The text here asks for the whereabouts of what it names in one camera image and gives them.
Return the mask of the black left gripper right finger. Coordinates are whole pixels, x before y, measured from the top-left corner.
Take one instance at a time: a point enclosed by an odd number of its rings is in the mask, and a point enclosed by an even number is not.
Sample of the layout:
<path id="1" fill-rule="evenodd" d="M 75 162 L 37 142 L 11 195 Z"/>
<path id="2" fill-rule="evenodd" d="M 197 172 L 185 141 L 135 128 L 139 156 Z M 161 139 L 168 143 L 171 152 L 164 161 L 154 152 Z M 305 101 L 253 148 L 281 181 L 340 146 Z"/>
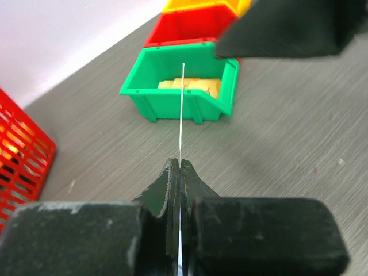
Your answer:
<path id="1" fill-rule="evenodd" d="M 313 198 L 221 197 L 183 160 L 184 275 L 341 275 L 350 254 Z"/>

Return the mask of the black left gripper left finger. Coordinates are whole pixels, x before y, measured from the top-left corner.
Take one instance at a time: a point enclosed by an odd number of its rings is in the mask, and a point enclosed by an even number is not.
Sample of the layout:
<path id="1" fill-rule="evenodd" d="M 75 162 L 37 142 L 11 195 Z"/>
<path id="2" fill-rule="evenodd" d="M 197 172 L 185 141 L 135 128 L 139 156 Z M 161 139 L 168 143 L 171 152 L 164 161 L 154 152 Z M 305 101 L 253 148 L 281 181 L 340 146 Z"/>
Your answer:
<path id="1" fill-rule="evenodd" d="M 2 275 L 176 275 L 179 163 L 133 201 L 35 202 L 1 235 Z"/>

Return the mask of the thin card seen edge-on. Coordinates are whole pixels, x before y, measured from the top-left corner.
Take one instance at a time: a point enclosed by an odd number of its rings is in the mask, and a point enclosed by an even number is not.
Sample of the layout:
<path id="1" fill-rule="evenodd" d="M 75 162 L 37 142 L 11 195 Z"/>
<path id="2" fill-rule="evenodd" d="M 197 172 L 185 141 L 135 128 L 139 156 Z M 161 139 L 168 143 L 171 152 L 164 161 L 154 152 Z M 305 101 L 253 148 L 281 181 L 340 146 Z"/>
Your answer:
<path id="1" fill-rule="evenodd" d="M 180 116 L 179 116 L 179 161 L 182 161 L 182 136 L 183 136 L 183 95 L 185 89 L 185 63 L 182 63 L 181 76 L 181 101 L 180 101 Z"/>

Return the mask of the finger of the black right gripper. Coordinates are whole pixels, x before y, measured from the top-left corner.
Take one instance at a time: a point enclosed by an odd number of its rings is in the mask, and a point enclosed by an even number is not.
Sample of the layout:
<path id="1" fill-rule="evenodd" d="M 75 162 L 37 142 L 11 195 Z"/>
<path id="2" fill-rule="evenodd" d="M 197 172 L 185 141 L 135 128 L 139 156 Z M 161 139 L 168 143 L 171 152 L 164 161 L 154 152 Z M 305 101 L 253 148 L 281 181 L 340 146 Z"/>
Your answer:
<path id="1" fill-rule="evenodd" d="M 216 43 L 225 58 L 338 56 L 367 32 L 367 1 L 256 1 Z"/>

